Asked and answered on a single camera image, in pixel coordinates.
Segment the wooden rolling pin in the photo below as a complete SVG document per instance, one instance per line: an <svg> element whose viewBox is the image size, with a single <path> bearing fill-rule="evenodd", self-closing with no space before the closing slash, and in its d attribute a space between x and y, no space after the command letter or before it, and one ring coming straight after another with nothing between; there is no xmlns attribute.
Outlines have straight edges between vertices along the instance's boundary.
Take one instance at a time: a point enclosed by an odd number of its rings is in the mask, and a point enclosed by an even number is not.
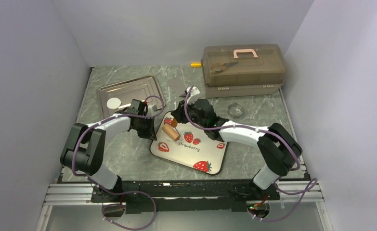
<svg viewBox="0 0 377 231"><path fill-rule="evenodd" d="M179 132L172 126L172 119L170 117L166 117L163 120L162 131L171 141L178 141L181 137Z"/></svg>

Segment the strawberry pattern white tray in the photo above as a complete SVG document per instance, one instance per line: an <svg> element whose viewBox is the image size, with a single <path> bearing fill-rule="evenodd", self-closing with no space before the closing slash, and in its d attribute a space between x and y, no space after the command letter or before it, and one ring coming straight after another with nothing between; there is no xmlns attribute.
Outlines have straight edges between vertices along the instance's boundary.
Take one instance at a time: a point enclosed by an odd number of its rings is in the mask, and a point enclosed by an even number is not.
<svg viewBox="0 0 377 231"><path fill-rule="evenodd" d="M190 123L178 124L174 131L180 138L173 141L163 127L170 127L173 121L171 112L167 112L156 132L157 140L150 146L150 152L156 157L217 175L222 169L227 143L211 140L203 130Z"/></svg>

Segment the spatula with wooden handle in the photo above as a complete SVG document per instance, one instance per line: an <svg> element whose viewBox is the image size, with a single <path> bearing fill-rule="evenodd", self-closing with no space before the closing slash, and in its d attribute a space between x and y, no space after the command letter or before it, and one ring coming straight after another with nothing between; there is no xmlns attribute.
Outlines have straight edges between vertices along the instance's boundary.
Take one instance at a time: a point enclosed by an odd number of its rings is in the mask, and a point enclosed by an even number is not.
<svg viewBox="0 0 377 231"><path fill-rule="evenodd" d="M187 91L185 90L184 93L182 93L179 97L186 97L187 96Z"/></svg>

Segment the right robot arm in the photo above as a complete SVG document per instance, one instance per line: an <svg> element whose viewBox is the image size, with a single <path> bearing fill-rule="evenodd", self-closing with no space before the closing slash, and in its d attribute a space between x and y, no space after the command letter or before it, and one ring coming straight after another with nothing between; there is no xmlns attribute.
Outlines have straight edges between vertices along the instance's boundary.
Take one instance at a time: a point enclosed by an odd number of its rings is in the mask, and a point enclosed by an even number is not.
<svg viewBox="0 0 377 231"><path fill-rule="evenodd" d="M211 140L259 148L265 164L253 177L249 187L251 197L256 200L266 196L268 188L276 180L300 169L302 148L281 124L256 127L235 123L216 115L206 99L194 103L182 100L171 115L177 124L190 123L203 130Z"/></svg>

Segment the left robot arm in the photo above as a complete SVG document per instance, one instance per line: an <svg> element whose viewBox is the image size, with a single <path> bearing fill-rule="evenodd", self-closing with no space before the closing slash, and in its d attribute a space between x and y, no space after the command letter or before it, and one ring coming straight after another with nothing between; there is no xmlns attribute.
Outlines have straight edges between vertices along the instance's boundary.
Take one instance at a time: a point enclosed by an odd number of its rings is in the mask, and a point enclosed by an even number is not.
<svg viewBox="0 0 377 231"><path fill-rule="evenodd" d="M116 202L124 191L122 179L103 164L105 143L130 130L135 130L141 139L155 141L155 117L161 113L156 104L133 99L129 106L99 122L75 123L63 147L60 163L71 169L73 175L87 177L104 188L104 197Z"/></svg>

